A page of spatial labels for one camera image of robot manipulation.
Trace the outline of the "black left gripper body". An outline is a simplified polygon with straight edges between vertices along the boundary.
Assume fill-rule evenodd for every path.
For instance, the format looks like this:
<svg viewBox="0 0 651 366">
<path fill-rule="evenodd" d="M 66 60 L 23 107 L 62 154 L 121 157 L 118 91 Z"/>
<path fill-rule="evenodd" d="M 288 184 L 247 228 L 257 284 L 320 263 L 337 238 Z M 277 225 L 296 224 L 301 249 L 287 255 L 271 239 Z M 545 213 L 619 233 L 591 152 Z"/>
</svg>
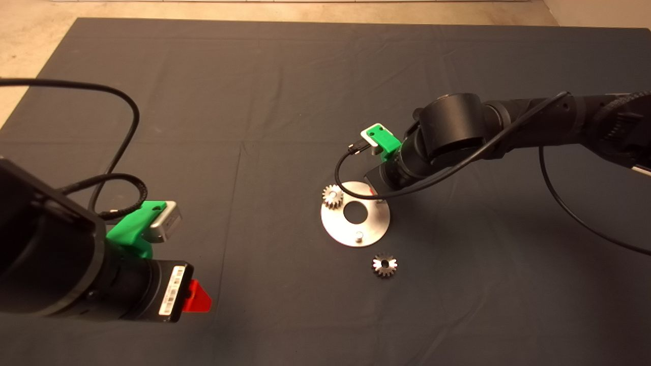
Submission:
<svg viewBox="0 0 651 366">
<path fill-rule="evenodd" d="M 104 299 L 105 314 L 120 320 L 176 323 L 193 274 L 194 266 L 184 260 L 127 260 Z"/>
</svg>

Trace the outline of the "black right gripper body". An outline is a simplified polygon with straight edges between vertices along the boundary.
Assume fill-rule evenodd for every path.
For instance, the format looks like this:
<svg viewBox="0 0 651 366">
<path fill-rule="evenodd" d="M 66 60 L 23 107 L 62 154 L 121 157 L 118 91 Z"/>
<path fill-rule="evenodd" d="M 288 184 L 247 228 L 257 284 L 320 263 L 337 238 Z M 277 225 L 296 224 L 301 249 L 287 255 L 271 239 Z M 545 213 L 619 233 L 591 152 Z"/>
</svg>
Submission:
<svg viewBox="0 0 651 366">
<path fill-rule="evenodd" d="M 364 181 L 376 190 L 377 195 L 385 196 L 413 186 L 419 182 L 419 177 L 409 173 L 400 153 L 396 152 L 386 162 L 370 169 Z"/>
</svg>

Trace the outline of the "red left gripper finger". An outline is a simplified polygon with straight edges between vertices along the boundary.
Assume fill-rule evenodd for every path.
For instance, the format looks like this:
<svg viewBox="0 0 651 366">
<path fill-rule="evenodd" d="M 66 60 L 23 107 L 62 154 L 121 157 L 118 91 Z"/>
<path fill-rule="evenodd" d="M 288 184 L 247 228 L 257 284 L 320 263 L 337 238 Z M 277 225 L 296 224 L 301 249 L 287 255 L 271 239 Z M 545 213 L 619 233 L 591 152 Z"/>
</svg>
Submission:
<svg viewBox="0 0 651 366">
<path fill-rule="evenodd" d="M 184 313 L 208 313 L 212 306 L 211 297 L 205 292 L 198 280 L 191 280 L 184 298 Z"/>
</svg>

